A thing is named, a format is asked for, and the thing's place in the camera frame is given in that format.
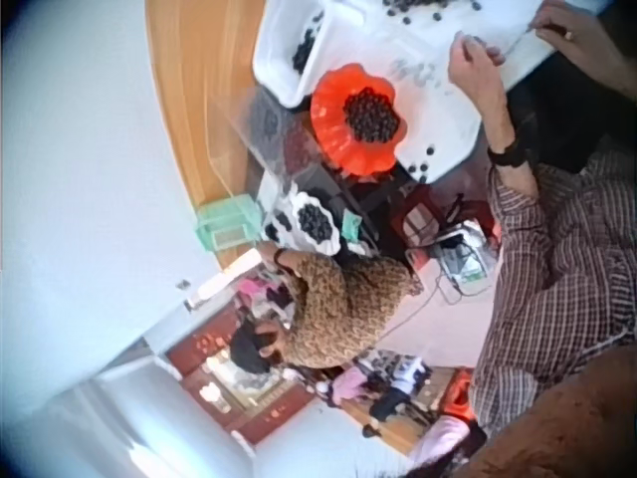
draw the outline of pink clothing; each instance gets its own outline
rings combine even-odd
[[[409,453],[418,466],[433,463],[453,450],[470,433],[469,425],[449,415],[442,415]]]
[[[343,400],[351,400],[363,395],[362,385],[366,382],[367,375],[357,366],[347,369],[332,383],[331,401],[340,405]]]

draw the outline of white plastic basket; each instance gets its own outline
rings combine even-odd
[[[255,77],[286,108],[298,106],[316,87],[313,64],[325,41],[332,18],[331,0],[268,0],[259,28],[253,59]],[[313,18],[322,17],[319,22]],[[292,57],[307,29],[315,32],[315,44],[304,73],[294,70]]]

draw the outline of woman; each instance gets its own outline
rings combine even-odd
[[[260,323],[254,332],[250,325],[239,329],[230,349],[243,369],[269,369],[256,364],[254,350],[268,364],[344,364],[378,341],[406,294],[422,291],[418,279],[393,259],[360,257],[341,268],[323,254],[279,249],[272,242],[257,249],[265,262],[284,271],[295,315],[289,331],[278,321]]]

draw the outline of black hair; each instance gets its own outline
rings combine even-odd
[[[230,340],[230,360],[240,369],[254,374],[269,373],[272,361],[261,357],[259,350],[276,340],[274,334],[255,332],[251,321],[244,321]]]

